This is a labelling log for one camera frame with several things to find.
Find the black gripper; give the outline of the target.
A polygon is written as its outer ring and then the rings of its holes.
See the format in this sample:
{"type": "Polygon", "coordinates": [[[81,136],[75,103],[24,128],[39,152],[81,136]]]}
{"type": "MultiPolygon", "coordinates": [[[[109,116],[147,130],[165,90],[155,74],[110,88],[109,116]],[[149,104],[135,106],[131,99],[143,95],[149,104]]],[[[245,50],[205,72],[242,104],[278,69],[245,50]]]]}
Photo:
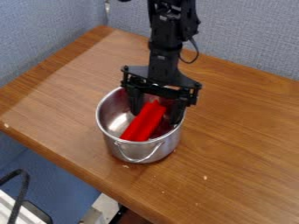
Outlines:
{"type": "Polygon", "coordinates": [[[129,93],[130,108],[137,116],[145,106],[145,94],[174,100],[170,124],[183,119],[186,106],[198,103],[202,84],[179,69],[181,49],[153,49],[147,66],[123,66],[121,86],[129,93]]]}

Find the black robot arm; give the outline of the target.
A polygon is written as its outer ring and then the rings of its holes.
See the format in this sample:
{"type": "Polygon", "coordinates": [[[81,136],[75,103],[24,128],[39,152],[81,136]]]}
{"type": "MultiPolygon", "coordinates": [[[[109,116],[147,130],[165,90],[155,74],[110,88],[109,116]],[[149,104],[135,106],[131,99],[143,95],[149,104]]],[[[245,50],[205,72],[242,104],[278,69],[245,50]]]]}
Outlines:
{"type": "Polygon", "coordinates": [[[191,41],[198,49],[194,36],[199,33],[195,0],[147,0],[151,37],[149,40],[150,63],[147,66],[123,66],[122,87],[129,95],[129,106],[137,116],[145,106],[145,94],[174,100],[170,123],[177,125],[186,108],[198,102],[202,84],[179,70],[183,43],[191,41]]]}

